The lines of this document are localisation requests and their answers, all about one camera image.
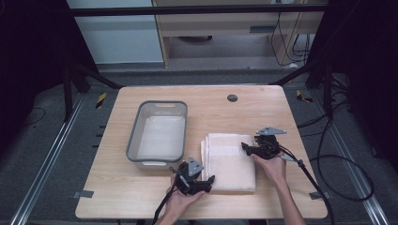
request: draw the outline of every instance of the power cord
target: power cord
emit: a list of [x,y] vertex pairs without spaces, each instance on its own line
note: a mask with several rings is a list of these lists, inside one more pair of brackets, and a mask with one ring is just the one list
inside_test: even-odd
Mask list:
[[301,57],[301,63],[304,66],[307,63],[308,54],[310,53],[310,35],[307,34],[304,50],[296,50],[296,46],[299,40],[299,35],[296,36],[295,42],[293,43],[292,52],[295,56]]
[[[344,100],[344,101],[342,101],[342,102],[340,102],[339,104],[336,104],[334,107],[333,107],[333,112],[334,113],[336,113],[336,112],[338,112],[338,111],[340,111],[340,107],[341,106],[343,106],[343,105],[345,105],[345,104],[348,104],[349,102],[347,101],[347,100]],[[306,127],[308,127],[308,126],[311,126],[311,125],[313,125],[313,124],[316,124],[317,122],[319,122],[319,121],[321,121],[322,119],[324,119],[325,117],[327,117],[328,115],[327,114],[322,114],[322,115],[320,115],[320,116],[318,116],[318,117],[316,117],[316,118],[314,118],[314,119],[311,119],[311,120],[309,120],[309,121],[307,121],[307,122],[304,122],[304,123],[302,123],[302,124],[300,124],[300,125],[297,125],[297,127],[298,128],[306,128]],[[306,136],[313,136],[313,134],[311,134],[311,135],[300,135],[300,137],[306,137]]]
[[[333,96],[339,95],[339,94],[345,94],[345,92],[336,92],[336,93],[333,94]],[[344,104],[346,104],[346,103],[348,103],[348,101],[347,101],[347,100],[344,100],[344,101],[342,101],[341,103],[339,103],[338,105],[336,105],[335,107],[333,107],[333,112],[336,113],[336,112],[337,112],[337,111],[336,111],[337,108],[339,108],[341,105],[344,105]],[[309,126],[309,125],[312,125],[312,124],[314,124],[314,123],[316,123],[316,122],[319,122],[321,119],[323,119],[323,118],[325,118],[325,117],[327,117],[325,114],[323,114],[323,115],[321,115],[321,116],[318,116],[318,117],[316,117],[315,119],[310,120],[309,122],[306,122],[306,123],[304,123],[304,124],[302,124],[302,125],[299,125],[298,128],[304,128],[304,127],[307,127],[307,126]],[[319,145],[318,145],[317,156],[314,157],[314,158],[311,158],[310,161],[316,160],[317,170],[318,170],[318,172],[319,172],[319,176],[321,177],[322,181],[324,182],[324,184],[325,184],[331,191],[333,191],[333,192],[334,192],[335,194],[337,194],[338,196],[340,196],[340,197],[342,197],[342,198],[344,198],[344,199],[347,199],[347,200],[349,200],[349,201],[353,201],[353,202],[363,202],[363,201],[369,200],[369,199],[374,195],[374,193],[375,193],[374,183],[373,183],[372,179],[370,178],[370,176],[368,175],[368,173],[367,173],[358,163],[356,163],[356,162],[354,162],[353,160],[348,159],[348,158],[346,158],[346,157],[341,157],[341,156],[336,156],[336,155],[322,155],[322,156],[320,155],[321,148],[322,148],[322,144],[323,144],[323,141],[324,141],[324,139],[325,139],[326,132],[327,132],[328,128],[330,128],[332,122],[333,122],[333,119],[332,119],[332,118],[329,118],[328,121],[327,121],[327,123],[326,123],[326,125],[325,125],[325,127],[324,127],[324,130],[323,130],[322,132],[316,133],[316,134],[322,134],[322,136],[321,136],[321,138],[320,138],[320,142],[319,142]],[[369,194],[368,194],[367,196],[363,197],[363,198],[353,198],[353,197],[344,195],[343,193],[337,191],[335,188],[332,187],[332,185],[329,184],[329,182],[326,180],[324,174],[322,173],[321,166],[320,166],[320,159],[321,159],[321,158],[338,158],[338,159],[345,160],[345,161],[347,161],[347,162],[353,164],[354,166],[356,166],[356,167],[357,167],[358,169],[360,169],[360,171],[363,173],[364,177],[366,178],[366,180],[367,180],[367,182],[368,182],[368,184],[369,184],[369,186],[370,186],[370,192],[369,192]]]
[[319,185],[315,182],[313,177],[310,175],[310,173],[308,172],[307,168],[305,168],[305,165],[302,162],[302,160],[301,159],[297,159],[295,157],[295,155],[293,155],[293,153],[290,152],[287,148],[285,148],[285,147],[283,147],[281,145],[279,145],[279,147],[280,147],[282,152],[284,152],[285,154],[287,154],[288,156],[290,156],[292,158],[292,161],[297,162],[298,166],[305,173],[307,178],[310,180],[311,184],[313,184],[314,188],[319,193],[319,195],[321,196],[321,198],[323,199],[323,201],[325,203],[325,206],[328,209],[328,213],[329,213],[329,217],[330,217],[330,224],[334,225],[334,214],[333,214],[333,209],[331,208],[331,204],[330,204],[328,198],[326,197],[326,195],[324,194],[324,192],[322,191],[322,189],[319,187]]
[[276,22],[276,24],[275,24],[275,29],[274,29],[273,32],[272,32],[270,42],[271,42],[271,47],[272,47],[272,50],[273,50],[273,52],[274,52],[274,55],[276,56],[276,51],[275,51],[275,49],[274,49],[274,47],[273,47],[273,37],[274,37],[274,35],[275,35],[276,30],[279,29],[279,33],[280,33],[280,35],[281,35],[281,40],[282,40],[283,47],[284,47],[284,53],[285,53],[286,56],[291,60],[291,62],[288,63],[288,64],[282,64],[281,62],[279,62],[278,57],[276,57],[276,61],[277,61],[277,63],[278,63],[280,66],[288,66],[288,65],[290,65],[291,63],[300,62],[300,60],[292,59],[292,58],[290,57],[289,53],[287,52],[286,43],[284,42],[283,34],[282,34],[282,29],[281,29],[281,14],[282,14],[281,12],[278,12],[278,20],[277,20],[277,22]]
[[38,121],[42,120],[42,119],[44,118],[44,116],[46,115],[46,111],[45,111],[43,108],[34,107],[33,109],[34,109],[34,110],[41,110],[41,111],[42,111],[42,115],[41,115],[41,117],[40,117],[39,119],[37,119],[37,120],[35,120],[35,121],[31,122],[31,123],[23,124],[23,125],[26,126],[26,127],[38,123]]

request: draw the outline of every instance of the white towel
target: white towel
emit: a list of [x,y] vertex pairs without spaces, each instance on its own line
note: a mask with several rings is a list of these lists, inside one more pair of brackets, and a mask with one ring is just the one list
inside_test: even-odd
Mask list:
[[216,178],[210,193],[253,194],[255,191],[255,167],[246,155],[241,143],[253,146],[250,135],[210,133],[201,141],[202,180]]

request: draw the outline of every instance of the hand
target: hand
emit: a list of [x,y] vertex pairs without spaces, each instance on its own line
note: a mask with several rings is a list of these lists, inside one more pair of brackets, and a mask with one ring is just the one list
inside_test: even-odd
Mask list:
[[281,158],[282,155],[283,153],[280,153],[277,157],[266,160],[256,154],[251,154],[252,159],[260,164],[269,180],[271,180],[275,186],[281,182],[286,182],[286,161]]
[[286,183],[286,161],[281,156],[283,156],[283,153],[272,159],[265,160],[255,154],[251,154],[252,159],[261,165],[269,180],[276,187],[283,212],[284,224],[305,224]]
[[[171,185],[174,183],[176,175],[171,176]],[[173,194],[166,203],[164,215],[159,218],[156,224],[173,224],[175,223],[188,209],[188,207],[199,200],[206,192],[200,191],[195,195],[184,195],[181,191],[173,190]]]

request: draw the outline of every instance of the dark curtain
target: dark curtain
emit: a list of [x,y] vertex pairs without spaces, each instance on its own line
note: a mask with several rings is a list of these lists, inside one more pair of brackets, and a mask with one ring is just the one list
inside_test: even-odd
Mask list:
[[68,8],[66,0],[5,0],[0,15],[2,156],[32,111],[35,96],[63,82],[70,59],[98,72],[74,18],[48,13]]
[[325,13],[309,60],[322,52],[328,39],[349,16],[328,51],[332,71],[348,76],[349,96],[370,142],[398,171],[398,2],[356,2],[330,1],[334,6],[346,7]]

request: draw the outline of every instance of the black cable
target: black cable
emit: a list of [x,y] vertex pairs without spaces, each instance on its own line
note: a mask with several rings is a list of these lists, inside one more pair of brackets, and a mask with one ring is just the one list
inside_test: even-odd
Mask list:
[[158,221],[159,214],[161,213],[161,209],[167,203],[167,201],[169,201],[170,197],[172,197],[173,192],[175,192],[176,190],[179,190],[179,189],[174,189],[175,186],[176,186],[176,178],[175,178],[169,192],[166,193],[166,196],[164,196],[163,200],[161,201],[161,204],[159,205],[158,209],[156,210],[155,216],[153,217],[152,225],[154,225]]
[[292,61],[292,62],[290,62],[290,63],[288,63],[288,64],[282,64],[282,63],[279,62],[278,57],[276,57],[277,63],[278,63],[280,66],[288,66],[288,65],[290,65],[291,63],[297,63],[297,62],[299,62],[299,60],[292,59],[292,58],[289,56],[289,53],[287,52],[286,44],[285,44],[285,42],[284,42],[283,34],[282,34],[282,29],[281,29],[281,12],[278,12],[278,20],[277,20],[277,22],[276,22],[276,24],[275,24],[275,29],[273,30],[272,35],[271,35],[271,47],[272,47],[272,50],[273,50],[275,56],[276,56],[276,52],[275,52],[275,49],[274,49],[274,47],[273,47],[273,37],[274,37],[274,34],[275,34],[277,28],[279,28],[279,32],[280,32],[280,34],[281,34],[281,40],[282,40],[282,43],[283,43],[283,46],[284,46],[284,53],[285,53],[286,56]]
[[[332,95],[332,97],[336,96],[337,94],[341,94],[341,93],[334,93],[334,94]],[[344,101],[342,101],[342,102],[340,102],[340,103],[334,105],[334,106],[333,106],[333,112],[334,112],[334,113],[338,112],[338,108],[339,108],[340,106],[344,105],[344,104],[347,104],[347,103],[348,103],[348,101],[347,101],[347,100],[344,100]],[[311,120],[309,120],[309,121],[307,121],[307,122],[304,122],[304,123],[302,123],[302,124],[297,125],[297,128],[305,128],[305,127],[308,127],[308,126],[310,126],[310,125],[316,124],[317,122],[321,121],[321,120],[322,120],[323,118],[325,118],[325,117],[327,117],[327,115],[326,115],[326,114],[322,114],[322,115],[320,115],[320,116],[318,116],[318,117],[316,117],[316,118],[314,118],[314,119],[311,119]]]
[[39,119],[37,119],[36,121],[33,121],[33,122],[31,122],[31,123],[28,123],[28,124],[23,124],[24,126],[31,126],[31,125],[34,125],[34,124],[36,124],[38,121],[42,120],[42,119],[44,118],[44,116],[46,115],[46,111],[45,111],[43,108],[34,107],[33,109],[34,109],[34,110],[41,110],[41,111],[43,112],[43,115],[42,115]]
[[[339,104],[337,104],[336,106],[340,107],[340,106],[343,106],[343,105],[346,105],[346,104],[349,104],[348,100],[344,100],[344,101],[340,102]],[[333,112],[334,113],[339,112],[341,109],[343,109],[343,108],[337,109],[337,107],[336,107],[336,109],[333,109]]]
[[368,194],[367,196],[365,196],[365,197],[363,197],[363,198],[352,198],[352,197],[346,196],[346,195],[340,193],[339,191],[337,191],[336,189],[334,189],[334,188],[333,188],[328,182],[326,182],[326,180],[323,178],[323,174],[320,173],[320,174],[321,174],[321,178],[322,178],[323,182],[325,183],[325,185],[326,185],[331,191],[333,191],[335,194],[339,195],[340,197],[342,197],[342,198],[344,198],[344,199],[347,199],[347,200],[350,200],[350,201],[353,201],[353,202],[363,202],[363,201],[366,201],[366,200],[370,199],[370,198],[373,196],[373,194],[375,193],[375,186],[374,186],[374,183],[373,183],[372,179],[370,178],[370,176],[368,175],[368,173],[367,173],[358,163],[356,163],[356,162],[354,162],[354,161],[352,161],[352,160],[350,160],[350,159],[348,159],[348,158],[346,158],[346,157],[341,157],[341,156],[336,156],[336,155],[323,155],[323,156],[320,156],[320,157],[314,157],[314,158],[311,158],[310,161],[319,160],[320,158],[339,158],[339,159],[346,160],[346,161],[348,161],[349,163],[355,165],[358,169],[360,169],[360,171],[361,171],[361,172],[363,173],[363,175],[366,177],[366,180],[368,181],[368,184],[369,184],[369,186],[370,186],[370,188],[371,188],[371,190],[370,190],[370,192],[369,192],[369,194]]
[[319,193],[319,195],[321,196],[321,198],[324,201],[324,204],[326,206],[326,208],[328,209],[329,212],[329,217],[330,217],[330,224],[334,224],[334,213],[333,213],[333,209],[331,208],[331,204],[328,200],[328,198],[326,197],[326,195],[324,194],[324,192],[322,191],[322,189],[319,187],[319,185],[315,182],[315,180],[313,179],[313,177],[310,175],[310,173],[308,172],[308,170],[305,168],[304,163],[302,162],[302,160],[298,160],[295,155],[293,155],[292,152],[290,152],[287,148],[280,146],[281,151],[283,151],[285,154],[287,154],[288,156],[290,156],[292,159],[294,159],[298,166],[302,169],[302,171],[305,173],[305,175],[307,176],[307,178],[310,180],[311,184],[313,184],[314,188],[316,189],[316,191]]
[[304,54],[297,54],[297,53],[306,53],[308,50],[304,48],[304,50],[296,50],[296,45],[298,44],[299,35],[296,35],[295,42],[293,42],[292,52],[295,56],[302,57]]
[[323,131],[317,132],[317,133],[313,133],[313,134],[303,134],[303,135],[300,135],[300,137],[301,138],[311,137],[311,136],[319,135],[319,134],[322,134],[322,133],[323,133]]
[[307,64],[307,59],[308,59],[308,53],[310,52],[310,35],[307,34],[307,40],[305,42],[305,51],[304,51],[304,56],[303,56],[303,65]]
[[338,91],[338,92],[335,92],[335,93],[333,93],[333,95],[331,95],[331,97],[332,98],[334,98],[335,96],[337,96],[337,95],[344,95],[344,96],[346,96],[346,91]]

